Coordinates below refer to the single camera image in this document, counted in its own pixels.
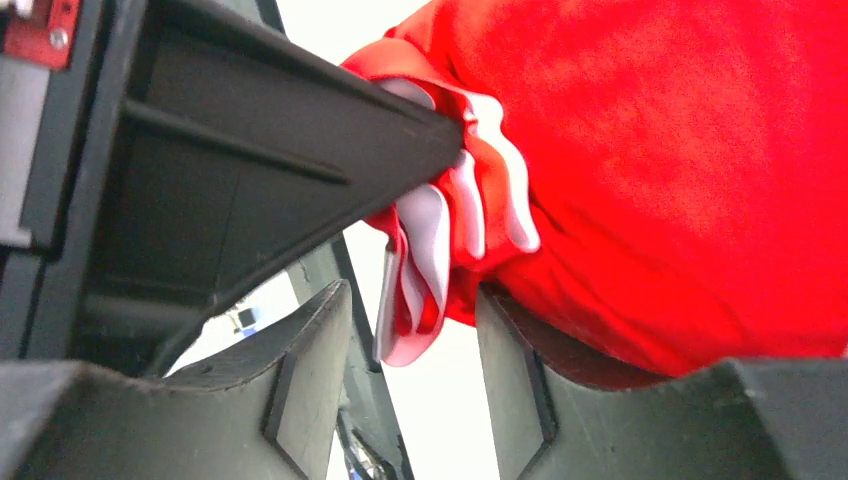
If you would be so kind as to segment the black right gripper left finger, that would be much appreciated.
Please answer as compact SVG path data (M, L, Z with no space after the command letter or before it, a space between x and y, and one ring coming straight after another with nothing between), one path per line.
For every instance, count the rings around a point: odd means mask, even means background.
M350 334L351 289L163 379L78 361L1 366L5 479L322 479Z

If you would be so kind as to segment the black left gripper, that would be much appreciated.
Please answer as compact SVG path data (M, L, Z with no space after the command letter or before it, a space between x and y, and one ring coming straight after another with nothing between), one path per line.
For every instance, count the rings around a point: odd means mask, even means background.
M1 60L5 358L151 361L159 352L159 5L55 1L68 66Z

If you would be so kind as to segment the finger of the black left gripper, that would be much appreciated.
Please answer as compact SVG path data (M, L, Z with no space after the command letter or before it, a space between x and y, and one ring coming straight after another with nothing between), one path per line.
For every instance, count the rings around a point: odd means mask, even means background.
M207 318L460 144L454 121L214 1L121 2L73 207L73 356L163 373Z

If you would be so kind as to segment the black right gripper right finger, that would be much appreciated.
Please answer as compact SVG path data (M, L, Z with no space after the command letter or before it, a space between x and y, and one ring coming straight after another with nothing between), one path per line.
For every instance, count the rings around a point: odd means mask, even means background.
M477 333L505 479L843 479L847 364L731 360L668 379L486 286Z

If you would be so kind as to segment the red underwear white trim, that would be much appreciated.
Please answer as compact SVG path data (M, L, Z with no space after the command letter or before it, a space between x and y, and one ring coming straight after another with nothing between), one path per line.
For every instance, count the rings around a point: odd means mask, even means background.
M658 374L846 355L845 2L432 1L344 67L464 133L370 219L379 361L483 282Z

